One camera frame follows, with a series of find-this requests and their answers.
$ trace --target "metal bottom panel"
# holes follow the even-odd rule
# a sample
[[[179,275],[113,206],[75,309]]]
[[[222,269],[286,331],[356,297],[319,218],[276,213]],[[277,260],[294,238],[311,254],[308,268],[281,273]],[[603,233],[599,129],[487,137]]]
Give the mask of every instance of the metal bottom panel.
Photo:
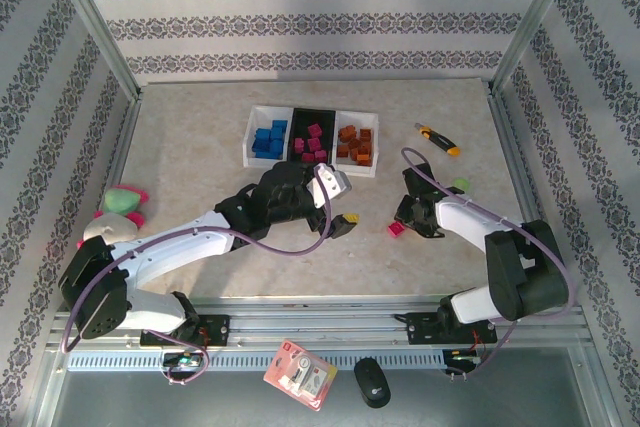
[[[209,373],[170,386],[158,372],[68,372],[51,425],[545,426],[589,425],[566,349],[511,349],[475,379],[385,370],[391,402],[370,409],[353,372],[338,373],[320,412],[262,380],[263,372]]]

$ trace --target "marble surface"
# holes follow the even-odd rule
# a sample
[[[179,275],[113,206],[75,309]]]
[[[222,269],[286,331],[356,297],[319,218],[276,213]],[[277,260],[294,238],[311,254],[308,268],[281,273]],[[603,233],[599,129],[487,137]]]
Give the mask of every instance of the marble surface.
[[[154,292],[191,298],[449,294],[486,283],[484,254],[453,233],[428,240],[397,239],[386,229],[405,194],[400,148],[423,152],[439,181],[471,182],[472,197],[519,218],[511,179],[480,80],[255,82],[151,85],[135,127],[123,183],[146,189],[142,212],[151,235],[199,217],[257,182],[263,171],[242,167],[242,138],[256,104],[377,112],[380,157],[376,178],[352,177],[353,191],[334,211],[360,214],[347,236],[305,257],[285,258],[255,247],[193,262],[148,283]],[[422,138],[422,122],[449,136],[462,154],[446,155]],[[305,221],[272,227],[265,242],[298,250],[317,234]]]

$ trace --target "computer mouse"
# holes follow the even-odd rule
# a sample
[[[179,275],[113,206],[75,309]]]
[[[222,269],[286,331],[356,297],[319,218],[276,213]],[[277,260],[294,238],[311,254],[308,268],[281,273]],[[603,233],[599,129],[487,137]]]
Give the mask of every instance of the computer mouse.
[[[353,368],[365,404],[374,409],[384,407],[391,400],[389,384],[375,359],[361,359]]]

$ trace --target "patterned wall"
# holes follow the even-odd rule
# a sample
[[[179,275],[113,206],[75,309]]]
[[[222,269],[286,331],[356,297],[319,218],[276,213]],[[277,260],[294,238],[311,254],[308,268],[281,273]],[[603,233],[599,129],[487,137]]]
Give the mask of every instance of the patterned wall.
[[[554,0],[503,91],[624,425],[640,425],[638,1]]]
[[[129,102],[71,0],[0,0],[0,426],[21,425],[57,277],[97,209]]]
[[[531,0],[95,0],[141,85],[490,79]]]

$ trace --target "cable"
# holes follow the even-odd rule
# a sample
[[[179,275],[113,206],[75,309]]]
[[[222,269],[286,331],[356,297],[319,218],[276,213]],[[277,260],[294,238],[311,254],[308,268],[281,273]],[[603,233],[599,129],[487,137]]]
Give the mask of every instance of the cable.
[[[424,172],[422,172],[420,169],[418,169],[418,166],[415,165],[413,162],[411,162],[411,160],[409,159],[409,157],[407,155],[407,152],[410,152],[410,153],[416,155],[420,160],[422,160],[423,162],[425,162],[427,164],[429,164],[429,161],[426,159],[426,157],[424,155],[422,155],[417,150],[412,149],[411,147],[403,147],[402,150],[400,151],[400,154],[402,155],[402,158],[407,162],[407,164],[409,164],[409,167],[411,167],[411,170],[413,170],[416,174],[418,174],[422,179],[426,180],[431,185],[433,185],[436,189],[438,189],[442,193],[446,194],[453,201],[455,201],[455,202],[457,202],[459,204],[463,204],[465,206],[468,206],[471,209],[473,209],[476,212],[478,212],[481,215],[483,215],[484,217],[487,217],[487,218],[489,218],[489,219],[491,219],[491,220],[493,220],[495,222],[499,222],[499,223],[509,227],[510,229],[514,230],[515,232],[519,233],[525,239],[527,239],[529,242],[531,242],[533,245],[538,247],[542,251],[542,253],[545,254],[549,259],[551,259],[551,261],[555,264],[555,266],[558,268],[558,270],[562,274],[562,277],[564,278],[564,281],[567,284],[567,290],[569,291],[569,296],[568,296],[568,299],[567,299],[567,303],[564,305],[562,310],[560,310],[559,312],[555,312],[553,314],[536,314],[536,315],[539,316],[539,317],[546,317],[548,319],[555,319],[555,318],[562,317],[563,315],[566,315],[567,313],[569,313],[569,310],[571,310],[571,307],[573,307],[573,304],[575,303],[575,295],[576,295],[575,294],[575,285],[574,285],[573,279],[569,275],[569,271],[567,270],[565,265],[558,258],[558,256],[555,255],[551,251],[551,249],[549,249],[549,247],[544,245],[536,237],[534,237],[529,232],[527,232],[526,230],[521,228],[519,225],[516,225],[513,222],[510,222],[507,219],[505,219],[503,217],[500,217],[497,214],[494,214],[490,210],[485,209],[481,205],[478,205],[475,202],[472,202],[471,200],[464,199],[464,198],[460,197],[459,195],[454,194],[453,192],[451,192],[449,189],[444,187],[438,181],[436,181],[435,179],[432,179],[431,177],[426,175]],[[493,360],[493,358],[498,353],[500,348],[508,341],[509,337],[511,336],[511,333],[516,328],[516,325],[518,325],[517,321],[513,322],[509,326],[509,328],[507,329],[507,332],[505,332],[505,334],[502,336],[502,338],[498,341],[498,343],[493,348],[493,350],[488,355],[488,357],[485,360],[483,360],[474,370],[472,370],[470,373],[468,373],[466,376],[464,376],[464,380],[466,380],[468,377],[470,377],[472,375],[475,375],[477,372],[482,370],[489,362],[491,362],[491,360]]]
[[[115,269],[116,267],[118,267],[120,264],[122,264],[124,261],[129,260],[129,259],[135,259],[137,255],[140,255],[142,252],[144,252],[145,250],[160,244],[162,242],[166,242],[167,240],[171,240],[174,239],[176,237],[180,237],[183,235],[197,235],[200,232],[219,232],[219,233],[224,233],[224,234],[229,234],[229,235],[233,235],[234,237],[237,237],[241,240],[244,240],[245,242],[249,243],[249,244],[253,244],[257,247],[260,247],[261,249],[266,250],[267,252],[271,252],[274,254],[278,254],[278,255],[283,255],[285,257],[299,257],[302,255],[306,255],[309,254],[310,252],[313,252],[314,250],[316,250],[318,247],[320,247],[320,245],[327,239],[327,237],[329,237],[329,230],[331,229],[331,200],[329,198],[329,194],[327,193],[327,189],[324,186],[324,184],[322,183],[322,180],[320,179],[320,175],[318,173],[320,166],[316,166],[313,169],[313,175],[316,178],[316,180],[318,181],[318,184],[320,185],[320,190],[322,191],[322,196],[324,197],[324,211],[325,211],[325,215],[326,215],[326,220],[324,223],[324,229],[322,231],[322,234],[320,234],[320,238],[310,247],[303,249],[303,250],[298,250],[298,251],[286,251],[286,250],[281,250],[281,249],[276,249],[275,247],[271,247],[268,245],[263,244],[262,242],[259,242],[257,240],[252,239],[251,237],[241,233],[241,232],[237,232],[233,229],[228,229],[225,227],[213,227],[213,226],[201,226],[201,227],[190,227],[187,229],[181,229],[181,230],[177,230],[175,232],[170,232],[167,233],[165,235],[161,235],[159,237],[156,237],[153,240],[150,240],[149,242],[145,243],[145,244],[141,244],[139,246],[137,246],[135,249],[128,251],[126,254],[118,257],[117,259],[115,259],[113,262],[111,262],[109,265],[107,265],[105,268],[103,268],[100,272],[98,272],[98,274],[96,274],[96,276],[91,279],[91,281],[87,284],[87,286],[82,290],[82,292],[80,293],[80,295],[78,296],[78,298],[76,299],[75,304],[73,305],[73,308],[71,309],[71,312],[69,313],[69,318],[67,319],[67,324],[64,327],[64,331],[62,333],[62,339],[60,340],[60,351],[63,354],[68,354],[69,352],[71,352],[77,345],[78,342],[80,342],[80,334],[78,334],[76,336],[75,339],[73,339],[73,341],[71,343],[69,343],[69,337],[71,336],[71,329],[73,328],[73,323],[76,320],[76,317],[78,316],[78,313],[80,312],[80,308],[82,307],[82,305],[85,303],[85,301],[87,300],[87,297],[89,296],[89,294],[91,293],[91,291],[94,289],[94,287],[96,285],[98,285],[98,283],[104,278],[106,277],[109,272],[111,272],[113,269]],[[189,348],[193,348],[196,350],[200,350],[201,352],[204,352],[205,355],[204,357],[206,358],[205,360],[205,364],[206,366],[203,366],[203,368],[201,368],[199,371],[195,372],[191,377],[189,377],[188,379],[185,379],[184,381],[180,382],[180,383],[186,383],[186,382],[190,382],[191,380],[199,377],[200,375],[202,375],[202,372],[204,372],[208,366],[209,366],[209,355],[206,353],[206,350],[204,350],[202,347],[197,346],[195,344],[190,344],[188,342],[184,342],[178,339],[175,339],[169,335],[166,334],[161,334],[160,332],[155,332],[155,331],[151,331],[149,330],[148,332],[152,333],[153,335],[160,337],[162,339],[168,340],[170,342],[175,342],[177,344],[181,344],[184,346],[187,346]]]

